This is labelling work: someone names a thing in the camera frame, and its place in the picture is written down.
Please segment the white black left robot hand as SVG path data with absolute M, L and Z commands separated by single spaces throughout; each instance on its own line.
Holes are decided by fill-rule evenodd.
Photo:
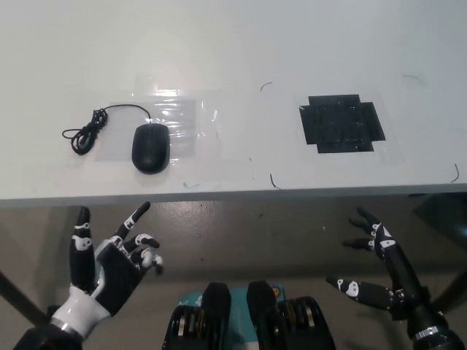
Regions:
M 69 246 L 71 286 L 63 322 L 81 338 L 118 313 L 149 269 L 163 270 L 155 238 L 146 233 L 127 238 L 149 208 L 150 202 L 143 203 L 97 247 L 90 232 L 90 209 L 80 209 Z

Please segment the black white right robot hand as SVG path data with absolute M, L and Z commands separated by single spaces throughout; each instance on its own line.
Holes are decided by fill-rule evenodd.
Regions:
M 446 329 L 447 321 L 435 311 L 428 289 L 421 285 L 401 245 L 373 214 L 361 207 L 357 208 L 357 212 L 364 220 L 350 218 L 349 223 L 362 229 L 369 237 L 347 240 L 343 245 L 374 253 L 385 264 L 392 287 L 335 276 L 328 276 L 326 281 L 349 299 L 387 311 L 394 321 L 405 321 L 410 338 L 426 333 L 429 329 L 433 333 Z

